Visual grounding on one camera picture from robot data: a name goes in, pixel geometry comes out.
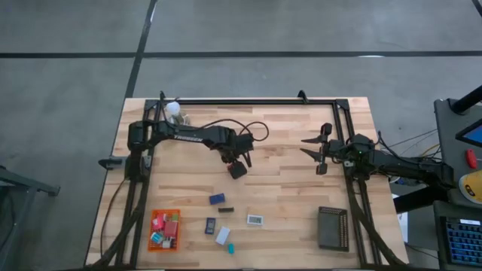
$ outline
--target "red button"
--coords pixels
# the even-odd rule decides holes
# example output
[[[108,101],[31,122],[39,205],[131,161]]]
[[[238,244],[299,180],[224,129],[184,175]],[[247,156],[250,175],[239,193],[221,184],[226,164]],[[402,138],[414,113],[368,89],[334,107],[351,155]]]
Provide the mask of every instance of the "red button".
[[[475,157],[474,150],[468,149],[465,152],[465,159],[467,160],[467,164],[468,166],[470,166],[471,169],[477,168],[477,158]]]

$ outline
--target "dark blue box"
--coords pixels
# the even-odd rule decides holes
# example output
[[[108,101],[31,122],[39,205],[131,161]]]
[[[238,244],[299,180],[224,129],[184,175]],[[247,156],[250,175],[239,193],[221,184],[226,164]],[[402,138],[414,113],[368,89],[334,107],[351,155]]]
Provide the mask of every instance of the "dark blue box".
[[[224,199],[224,193],[220,193],[220,194],[209,197],[209,202],[211,203],[211,205],[218,204],[218,203],[225,202],[225,201],[226,200]]]

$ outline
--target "white ball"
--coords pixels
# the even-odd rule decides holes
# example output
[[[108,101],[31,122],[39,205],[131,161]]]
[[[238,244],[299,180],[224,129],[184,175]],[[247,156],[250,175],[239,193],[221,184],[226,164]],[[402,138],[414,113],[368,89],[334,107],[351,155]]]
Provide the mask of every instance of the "white ball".
[[[178,102],[170,102],[166,105],[166,110],[171,115],[177,115],[181,111],[181,106],[179,105]]]

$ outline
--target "yellow object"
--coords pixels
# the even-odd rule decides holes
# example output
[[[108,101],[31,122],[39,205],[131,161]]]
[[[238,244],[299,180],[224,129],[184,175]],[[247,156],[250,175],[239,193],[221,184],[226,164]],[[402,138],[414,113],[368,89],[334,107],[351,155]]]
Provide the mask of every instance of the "yellow object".
[[[468,200],[482,204],[482,170],[462,176],[459,180],[459,188]]]
[[[430,150],[433,150],[435,149],[436,147],[440,146],[440,144],[435,144],[433,146],[431,146],[430,148],[427,149],[427,151],[424,151],[422,154],[420,154],[420,156],[425,156]]]

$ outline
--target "blue block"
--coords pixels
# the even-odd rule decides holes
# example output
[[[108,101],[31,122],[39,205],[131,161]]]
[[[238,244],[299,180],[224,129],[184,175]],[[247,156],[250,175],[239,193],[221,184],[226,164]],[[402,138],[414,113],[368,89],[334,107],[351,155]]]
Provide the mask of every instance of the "blue block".
[[[163,236],[159,233],[152,233],[151,240],[156,244],[160,244],[163,241]]]
[[[234,244],[233,243],[230,243],[229,245],[227,245],[227,252],[229,252],[229,254],[234,254]]]
[[[226,200],[224,199],[224,193],[220,193],[220,194],[209,197],[209,202],[211,203],[211,205],[218,204],[218,203],[225,202],[225,201]]]

